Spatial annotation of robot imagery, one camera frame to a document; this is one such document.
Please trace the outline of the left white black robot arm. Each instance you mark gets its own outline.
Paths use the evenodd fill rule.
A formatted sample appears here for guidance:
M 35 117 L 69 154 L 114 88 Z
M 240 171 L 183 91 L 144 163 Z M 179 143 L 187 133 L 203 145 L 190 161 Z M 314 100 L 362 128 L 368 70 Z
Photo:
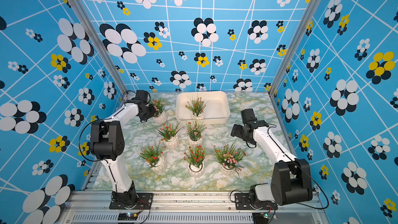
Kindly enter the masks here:
M 125 148 L 122 128 L 134 117 L 146 122 L 155 112 L 148 96 L 136 96 L 111 116 L 91 124 L 90 152 L 103 164 L 110 177 L 113 187 L 110 207 L 113 209 L 133 209 L 140 200 L 122 157 Z

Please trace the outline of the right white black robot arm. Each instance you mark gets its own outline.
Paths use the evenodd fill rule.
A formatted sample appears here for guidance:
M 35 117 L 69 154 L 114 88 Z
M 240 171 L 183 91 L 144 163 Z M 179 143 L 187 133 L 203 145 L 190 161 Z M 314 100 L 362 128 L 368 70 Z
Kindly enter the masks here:
M 302 204 L 313 199 L 311 168 L 304 159 L 298 159 L 274 136 L 264 120 L 235 124 L 231 136 L 260 147 L 273 163 L 270 182 L 251 186 L 250 204 L 261 209 L 266 203 L 277 205 Z

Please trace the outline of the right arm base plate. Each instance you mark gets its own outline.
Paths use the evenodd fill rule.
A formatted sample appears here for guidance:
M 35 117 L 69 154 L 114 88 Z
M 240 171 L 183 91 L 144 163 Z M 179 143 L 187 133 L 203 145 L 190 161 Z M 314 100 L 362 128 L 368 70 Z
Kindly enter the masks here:
M 246 211 L 275 211 L 278 206 L 273 201 L 261 201 L 249 193 L 234 193 L 233 201 L 237 210 Z

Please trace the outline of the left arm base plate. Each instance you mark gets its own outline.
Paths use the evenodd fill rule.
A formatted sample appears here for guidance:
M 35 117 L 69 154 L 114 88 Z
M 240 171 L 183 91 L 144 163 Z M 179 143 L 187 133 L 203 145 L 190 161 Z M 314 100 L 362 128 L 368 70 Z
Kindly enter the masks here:
M 112 192 L 109 209 L 117 209 L 117 210 L 151 209 L 153 197 L 154 197 L 153 193 L 137 193 L 135 195 L 132 195 L 129 193 Z

